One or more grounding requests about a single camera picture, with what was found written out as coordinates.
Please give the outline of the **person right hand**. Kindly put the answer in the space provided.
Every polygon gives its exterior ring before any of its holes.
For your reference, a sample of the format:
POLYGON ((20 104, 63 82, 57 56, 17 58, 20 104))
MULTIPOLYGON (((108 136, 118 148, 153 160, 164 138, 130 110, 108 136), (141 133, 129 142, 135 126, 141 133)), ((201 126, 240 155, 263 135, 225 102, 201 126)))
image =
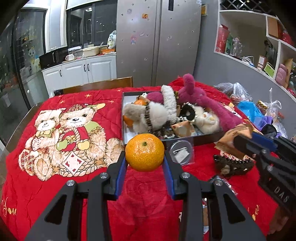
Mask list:
POLYGON ((268 234, 274 234, 275 232, 281 231, 282 228, 285 226, 286 222, 288 221, 288 219, 289 219, 289 213, 281 206, 278 206, 277 209, 275 210, 273 218, 269 223, 268 234))

